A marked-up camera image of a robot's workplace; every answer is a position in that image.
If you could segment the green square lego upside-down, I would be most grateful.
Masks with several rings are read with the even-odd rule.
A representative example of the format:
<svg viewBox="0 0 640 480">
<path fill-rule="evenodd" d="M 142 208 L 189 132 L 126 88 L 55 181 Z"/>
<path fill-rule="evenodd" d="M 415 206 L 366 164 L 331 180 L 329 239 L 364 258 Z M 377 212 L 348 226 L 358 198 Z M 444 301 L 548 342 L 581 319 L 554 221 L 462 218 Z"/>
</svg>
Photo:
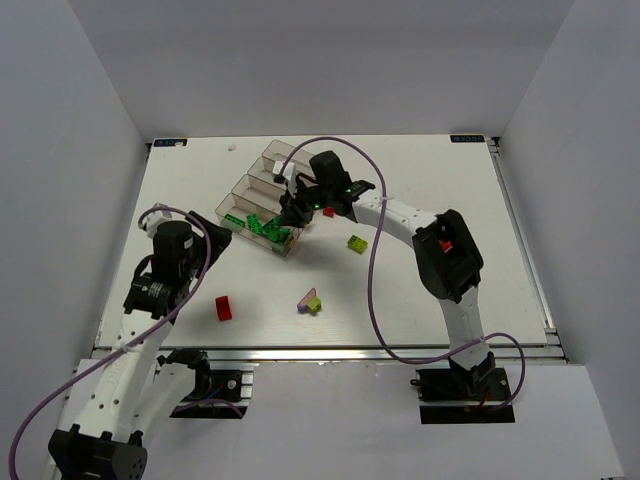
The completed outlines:
<svg viewBox="0 0 640 480">
<path fill-rule="evenodd" d="M 266 236 L 272 234 L 273 232 L 278 232 L 279 230 L 280 222 L 278 217 L 269 220 L 262 226 L 262 231 Z"/>
</svg>

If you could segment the green long lego brick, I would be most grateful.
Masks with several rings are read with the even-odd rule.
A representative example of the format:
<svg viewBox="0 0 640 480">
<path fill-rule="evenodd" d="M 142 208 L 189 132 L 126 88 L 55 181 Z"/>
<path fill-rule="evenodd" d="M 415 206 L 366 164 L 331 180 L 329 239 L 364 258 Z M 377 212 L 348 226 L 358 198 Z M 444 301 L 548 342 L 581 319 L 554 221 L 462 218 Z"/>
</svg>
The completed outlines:
<svg viewBox="0 0 640 480">
<path fill-rule="evenodd" d="M 263 237 L 269 240 L 270 242 L 278 242 L 279 241 L 279 232 L 271 231 L 268 233 L 264 233 Z"/>
</svg>

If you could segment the green square lego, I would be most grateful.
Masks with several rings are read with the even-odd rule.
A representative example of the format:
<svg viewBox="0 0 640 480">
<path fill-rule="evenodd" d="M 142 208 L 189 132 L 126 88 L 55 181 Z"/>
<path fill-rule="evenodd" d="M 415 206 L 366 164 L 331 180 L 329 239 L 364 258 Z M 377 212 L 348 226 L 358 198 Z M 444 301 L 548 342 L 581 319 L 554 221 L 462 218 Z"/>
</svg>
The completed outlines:
<svg viewBox="0 0 640 480">
<path fill-rule="evenodd" d="M 247 226 L 252 233 L 263 235 L 262 223 L 257 214 L 250 214 L 246 217 Z"/>
</svg>

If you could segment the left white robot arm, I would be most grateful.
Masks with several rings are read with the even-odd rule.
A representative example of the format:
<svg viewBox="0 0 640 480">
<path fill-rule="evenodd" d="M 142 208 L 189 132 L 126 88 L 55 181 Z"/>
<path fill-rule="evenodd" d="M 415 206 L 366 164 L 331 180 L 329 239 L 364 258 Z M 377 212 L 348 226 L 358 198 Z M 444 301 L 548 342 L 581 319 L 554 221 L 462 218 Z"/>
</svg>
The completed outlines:
<svg viewBox="0 0 640 480">
<path fill-rule="evenodd" d="M 209 359 L 197 348 L 159 350 L 178 313 L 230 245 L 232 233 L 194 211 L 156 206 L 138 226 L 152 252 L 134 270 L 118 339 L 97 366 L 98 383 L 67 430 L 48 450 L 64 479 L 139 479 L 147 448 L 174 410 L 205 398 Z"/>
</svg>

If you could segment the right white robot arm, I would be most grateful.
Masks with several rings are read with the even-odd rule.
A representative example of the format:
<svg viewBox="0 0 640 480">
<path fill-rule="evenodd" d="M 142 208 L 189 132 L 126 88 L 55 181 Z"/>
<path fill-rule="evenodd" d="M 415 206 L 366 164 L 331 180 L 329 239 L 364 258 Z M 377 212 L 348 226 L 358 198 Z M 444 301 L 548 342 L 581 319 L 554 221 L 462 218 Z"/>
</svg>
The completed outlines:
<svg viewBox="0 0 640 480">
<path fill-rule="evenodd" d="M 452 355 L 451 370 L 473 392 L 495 368 L 478 305 L 484 260 L 463 217 L 449 209 L 434 214 L 397 201 L 380 186 L 353 180 L 332 151 L 312 156 L 307 175 L 294 162 L 278 161 L 274 181 L 283 184 L 281 223 L 302 228 L 314 213 L 331 208 L 354 223 L 380 228 L 410 247 L 422 285 L 443 313 Z"/>
</svg>

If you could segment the clear container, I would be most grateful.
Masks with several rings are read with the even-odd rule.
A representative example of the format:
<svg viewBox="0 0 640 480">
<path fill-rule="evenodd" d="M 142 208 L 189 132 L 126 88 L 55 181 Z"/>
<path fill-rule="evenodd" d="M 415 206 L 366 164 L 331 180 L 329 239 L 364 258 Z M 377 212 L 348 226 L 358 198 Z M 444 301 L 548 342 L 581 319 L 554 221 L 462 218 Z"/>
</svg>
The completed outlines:
<svg viewBox="0 0 640 480">
<path fill-rule="evenodd" d="M 265 148 L 260 156 L 273 157 L 276 153 L 279 153 L 285 155 L 287 159 L 287 157 L 293 150 L 293 145 L 280 140 L 273 140 L 269 143 L 269 145 Z M 315 178 L 316 175 L 314 174 L 310 166 L 310 160 L 313 156 L 313 153 L 307 151 L 305 148 L 302 148 L 293 155 L 290 161 L 293 161 L 295 163 L 297 173 L 302 173 L 311 178 Z"/>
<path fill-rule="evenodd" d="M 280 185 L 243 175 L 231 190 L 230 213 L 243 220 L 255 214 L 262 224 L 267 223 L 282 213 L 279 200 L 284 193 Z"/>
<path fill-rule="evenodd" d="M 226 214 L 231 214 L 230 213 L 231 206 L 232 206 L 231 193 L 229 193 L 229 194 L 226 195 L 224 200 L 220 203 L 220 205 L 215 210 L 215 213 L 218 216 L 218 219 L 220 221 L 220 225 L 225 227 L 225 228 L 228 228 L 228 227 L 224 224 L 223 218 L 224 218 L 224 216 Z M 295 243 L 297 242 L 297 240 L 299 239 L 299 237 L 300 237 L 300 235 L 302 233 L 302 230 L 300 228 L 284 227 L 284 226 L 280 225 L 280 229 L 281 228 L 290 228 L 291 229 L 291 233 L 289 235 L 287 235 L 287 236 L 284 236 L 284 235 L 280 234 L 280 230 L 279 230 L 278 231 L 279 232 L 279 241 L 278 242 L 270 242 L 269 240 L 264 238 L 263 235 L 258 235 L 258 234 L 252 233 L 249 230 L 248 226 L 247 226 L 246 219 L 243 220 L 243 221 L 246 223 L 246 225 L 245 225 L 245 227 L 243 229 L 230 229 L 230 228 L 228 228 L 228 229 L 231 230 L 233 233 L 235 233 L 235 234 L 237 234 L 237 235 L 239 235 L 239 236 L 241 236 L 241 237 L 243 237 L 243 238 L 245 238 L 247 240 L 250 240 L 250 241 L 254 242 L 257 245 L 259 245 L 261 247 L 264 247 L 267 250 L 270 250 L 273 253 L 276 253 L 276 252 L 274 252 L 272 250 L 272 247 L 271 247 L 272 243 L 282 243 L 282 244 L 284 244 L 285 247 L 286 247 L 286 253 L 283 254 L 283 255 L 280 255 L 280 254 L 276 253 L 276 254 L 278 254 L 278 255 L 280 255 L 282 257 L 286 257 L 289 254 L 290 250 L 295 245 Z"/>
<path fill-rule="evenodd" d="M 251 193 L 256 193 L 257 199 L 264 200 L 266 208 L 274 213 L 280 212 L 279 200 L 287 190 L 273 181 L 272 169 L 276 161 L 285 160 L 286 156 L 279 153 L 273 157 L 260 156 L 247 171 Z"/>
</svg>

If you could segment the lime square lego brick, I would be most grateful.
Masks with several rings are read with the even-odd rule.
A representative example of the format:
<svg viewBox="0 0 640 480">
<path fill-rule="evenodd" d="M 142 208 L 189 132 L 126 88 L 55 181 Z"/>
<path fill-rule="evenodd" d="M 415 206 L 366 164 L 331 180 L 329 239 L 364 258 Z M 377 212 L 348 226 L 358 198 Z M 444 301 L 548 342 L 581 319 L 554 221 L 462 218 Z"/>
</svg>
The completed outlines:
<svg viewBox="0 0 640 480">
<path fill-rule="evenodd" d="M 356 235 L 352 235 L 347 241 L 347 247 L 358 254 L 363 254 L 368 248 L 368 242 Z"/>
</svg>

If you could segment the red lego brick front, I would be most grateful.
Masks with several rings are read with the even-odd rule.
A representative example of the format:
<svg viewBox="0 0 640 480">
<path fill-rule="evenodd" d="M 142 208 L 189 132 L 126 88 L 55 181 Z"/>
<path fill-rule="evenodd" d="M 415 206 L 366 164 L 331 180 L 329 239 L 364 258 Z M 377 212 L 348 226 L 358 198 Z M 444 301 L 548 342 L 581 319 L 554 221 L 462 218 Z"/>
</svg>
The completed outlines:
<svg viewBox="0 0 640 480">
<path fill-rule="evenodd" d="M 233 318 L 231 304 L 228 296 L 220 296 L 215 299 L 216 314 L 221 322 L 231 320 Z"/>
</svg>

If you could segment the blue label left corner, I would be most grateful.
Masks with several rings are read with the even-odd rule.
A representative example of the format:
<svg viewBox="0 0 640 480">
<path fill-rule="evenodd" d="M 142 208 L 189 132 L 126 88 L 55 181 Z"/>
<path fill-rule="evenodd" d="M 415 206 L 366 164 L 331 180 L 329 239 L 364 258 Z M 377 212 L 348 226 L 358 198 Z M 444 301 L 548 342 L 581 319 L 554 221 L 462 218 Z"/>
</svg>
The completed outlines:
<svg viewBox="0 0 640 480">
<path fill-rule="evenodd" d="M 187 138 L 160 138 L 153 142 L 154 148 L 175 148 L 184 147 L 188 143 Z"/>
</svg>

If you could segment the blue label corner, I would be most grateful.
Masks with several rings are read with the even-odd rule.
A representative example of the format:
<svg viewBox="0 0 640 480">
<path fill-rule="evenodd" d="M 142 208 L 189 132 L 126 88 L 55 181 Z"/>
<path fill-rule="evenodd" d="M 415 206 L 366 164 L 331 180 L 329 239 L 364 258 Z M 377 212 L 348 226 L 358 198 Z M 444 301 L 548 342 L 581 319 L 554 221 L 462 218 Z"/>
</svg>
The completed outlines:
<svg viewBox="0 0 640 480">
<path fill-rule="evenodd" d="M 175 148 L 184 147 L 188 143 L 187 138 L 160 138 L 153 142 L 154 148 Z"/>
<path fill-rule="evenodd" d="M 452 143 L 484 143 L 483 135 L 474 134 L 452 134 L 449 136 Z"/>
</svg>

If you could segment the blue label right corner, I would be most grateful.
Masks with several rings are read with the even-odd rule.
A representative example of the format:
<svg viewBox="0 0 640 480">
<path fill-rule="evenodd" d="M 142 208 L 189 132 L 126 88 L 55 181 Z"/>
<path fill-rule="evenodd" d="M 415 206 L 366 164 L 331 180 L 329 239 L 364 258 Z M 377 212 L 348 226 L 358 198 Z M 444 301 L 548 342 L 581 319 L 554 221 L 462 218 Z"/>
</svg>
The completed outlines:
<svg viewBox="0 0 640 480">
<path fill-rule="evenodd" d="M 483 135 L 474 134 L 452 134 L 449 136 L 452 143 L 484 143 Z"/>
</svg>

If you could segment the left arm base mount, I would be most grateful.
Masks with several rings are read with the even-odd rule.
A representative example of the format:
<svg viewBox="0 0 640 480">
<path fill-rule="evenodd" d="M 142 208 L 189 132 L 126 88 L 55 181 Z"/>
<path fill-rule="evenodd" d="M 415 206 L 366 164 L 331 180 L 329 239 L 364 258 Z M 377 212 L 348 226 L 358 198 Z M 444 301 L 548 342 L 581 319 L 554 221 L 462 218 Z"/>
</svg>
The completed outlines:
<svg viewBox="0 0 640 480">
<path fill-rule="evenodd" d="M 161 367 L 178 363 L 192 372 L 193 389 L 174 409 L 172 418 L 240 419 L 248 409 L 248 396 L 242 393 L 248 386 L 243 378 L 248 372 L 240 369 L 215 369 L 205 351 L 195 348 L 173 350 L 156 359 Z"/>
</svg>

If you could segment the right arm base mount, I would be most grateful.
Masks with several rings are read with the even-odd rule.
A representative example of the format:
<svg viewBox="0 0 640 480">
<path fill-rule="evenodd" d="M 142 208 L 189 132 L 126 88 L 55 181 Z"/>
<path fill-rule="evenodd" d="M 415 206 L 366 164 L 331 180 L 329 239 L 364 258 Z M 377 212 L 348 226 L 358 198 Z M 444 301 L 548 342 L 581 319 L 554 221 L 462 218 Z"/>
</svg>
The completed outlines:
<svg viewBox="0 0 640 480">
<path fill-rule="evenodd" d="M 447 369 L 417 370 L 410 380 L 418 396 L 423 425 L 511 424 L 511 405 L 498 409 L 511 396 L 504 368 L 496 368 L 479 386 L 470 389 Z"/>
</svg>

